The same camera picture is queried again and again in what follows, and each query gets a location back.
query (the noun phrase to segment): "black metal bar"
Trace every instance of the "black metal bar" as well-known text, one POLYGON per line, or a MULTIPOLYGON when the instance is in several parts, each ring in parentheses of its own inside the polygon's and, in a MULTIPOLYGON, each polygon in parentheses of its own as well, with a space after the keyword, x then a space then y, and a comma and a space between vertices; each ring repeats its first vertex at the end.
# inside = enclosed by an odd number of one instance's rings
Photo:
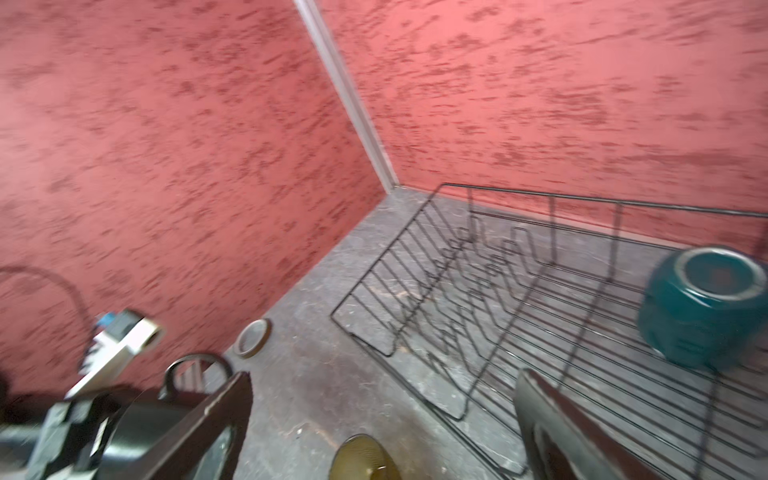
POLYGON ((642 200, 627 200, 624 198, 586 197, 584 195, 553 194, 550 192, 540 192, 535 190, 520 190, 517 188, 479 187, 478 185, 453 184, 453 183, 441 184, 437 188, 437 190, 432 192, 432 195, 434 195, 435 193, 439 193, 439 191, 443 187, 462 187, 462 188, 471 188, 474 190, 502 192, 507 194, 526 194, 526 195, 535 195, 537 197, 567 198, 569 200, 586 200, 591 202, 601 202, 605 204, 624 204, 624 205, 629 205, 631 207, 661 208, 666 210, 685 210, 688 212, 699 212, 702 214, 721 214, 721 215, 737 215, 741 217, 768 218, 768 213, 755 212, 755 211, 749 211, 749 210, 729 210, 726 208, 694 207, 691 205, 676 205, 676 204, 660 204, 658 202, 646 202, 642 200))
POLYGON ((569 396, 583 399, 590 418, 662 477, 695 479, 706 471, 712 479, 754 478, 746 462, 766 454, 757 437, 768 419, 751 406, 768 401, 757 381, 765 368, 744 366, 738 376, 715 379, 665 362, 641 340, 633 315, 644 285, 615 278, 621 258, 631 248, 677 248, 623 235, 626 207, 768 218, 761 212, 443 184, 334 309, 332 320, 499 478, 516 478, 525 467, 501 467, 495 452, 483 446, 482 432, 470 426, 484 415, 502 435, 519 435, 512 398, 520 365, 540 369, 569 396), (458 203, 442 200, 445 187, 465 189, 465 210, 457 214, 458 203), (535 220, 493 211, 480 201, 484 190, 545 197, 548 215, 535 220), (610 233, 565 225, 558 199, 613 204, 610 233), (569 264, 565 253, 573 235, 610 241, 607 271, 569 264), (546 253, 540 258, 537 246, 541 251, 547 243, 550 259, 546 253), (371 290, 372 282, 383 288, 371 290), (361 288, 374 299, 363 300, 356 293, 361 288), (345 317, 349 328, 337 318, 345 303, 363 307, 356 318, 345 317), (356 329, 358 324, 365 329, 356 329), (361 331, 372 337, 353 333, 361 331), (379 336, 392 334, 389 351, 374 346, 379 336), (444 379, 445 389, 433 392, 409 378, 406 372, 423 371, 401 370, 411 359, 444 379), (718 398, 717 391, 728 395, 718 398), (456 402, 441 401, 447 392, 456 402), (715 415, 728 422, 715 422, 715 415))
POLYGON ((605 434, 570 400, 533 370, 520 374, 515 403, 520 430, 536 480, 582 475, 601 480, 647 480, 656 475, 605 434), (594 451, 604 452, 595 455, 594 451))
POLYGON ((555 197, 549 196, 549 254, 552 258, 552 264, 558 264, 558 230, 557 222, 554 221, 554 202, 555 197))

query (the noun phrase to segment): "power cord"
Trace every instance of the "power cord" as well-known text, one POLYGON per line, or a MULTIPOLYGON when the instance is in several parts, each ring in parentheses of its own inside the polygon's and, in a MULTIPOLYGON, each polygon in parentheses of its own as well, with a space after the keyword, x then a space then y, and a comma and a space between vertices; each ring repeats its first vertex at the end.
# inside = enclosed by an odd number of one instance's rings
POLYGON ((63 276, 59 275, 58 273, 52 272, 50 270, 46 270, 45 268, 40 268, 38 266, 1 265, 0 273, 7 273, 8 275, 25 273, 27 275, 39 276, 39 277, 45 278, 48 281, 55 283, 69 295, 70 300, 72 300, 75 310, 78 313, 78 316, 80 316, 86 330, 88 331, 88 340, 85 343, 85 349, 83 351, 83 355, 80 358, 80 360, 78 360, 78 364, 77 364, 77 371, 80 372, 81 369, 83 368, 85 358, 88 355, 88 351, 91 349, 91 346, 93 343, 93 337, 96 333, 96 330, 98 329, 98 326, 94 322, 94 317, 91 316, 91 314, 88 312, 88 306, 85 304, 85 300, 83 299, 83 296, 80 290, 72 282, 65 279, 63 276))

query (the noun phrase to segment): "black wire rack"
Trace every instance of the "black wire rack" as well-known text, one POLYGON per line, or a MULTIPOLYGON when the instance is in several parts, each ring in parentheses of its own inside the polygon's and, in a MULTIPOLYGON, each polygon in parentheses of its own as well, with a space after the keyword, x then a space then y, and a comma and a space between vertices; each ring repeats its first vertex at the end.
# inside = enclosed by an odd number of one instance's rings
POLYGON ((685 369, 653 351, 635 320, 663 258, 704 242, 757 240, 761 254, 766 219, 443 184, 331 318, 501 478, 527 471, 512 400, 523 368, 661 478, 765 478, 765 342, 732 371, 685 369), (633 233, 649 229, 662 233, 633 233))

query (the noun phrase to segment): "concrete floor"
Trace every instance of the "concrete floor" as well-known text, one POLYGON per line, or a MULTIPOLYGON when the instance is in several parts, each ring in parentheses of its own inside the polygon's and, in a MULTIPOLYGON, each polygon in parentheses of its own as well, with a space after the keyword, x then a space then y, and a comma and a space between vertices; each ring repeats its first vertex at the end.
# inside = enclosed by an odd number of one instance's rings
POLYGON ((329 320, 426 195, 397 189, 265 316, 264 349, 233 360, 253 382, 253 413, 235 478, 325 478, 339 445, 368 433, 403 478, 495 478, 329 320))

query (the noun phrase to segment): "teal ceramic pot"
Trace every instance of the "teal ceramic pot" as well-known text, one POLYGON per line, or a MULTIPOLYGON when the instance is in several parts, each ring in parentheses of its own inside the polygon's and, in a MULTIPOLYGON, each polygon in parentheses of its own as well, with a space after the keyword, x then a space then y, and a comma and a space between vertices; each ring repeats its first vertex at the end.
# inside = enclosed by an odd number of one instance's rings
POLYGON ((767 319, 763 266, 727 247, 700 247, 654 270, 637 326, 669 361, 723 370, 740 362, 767 319))

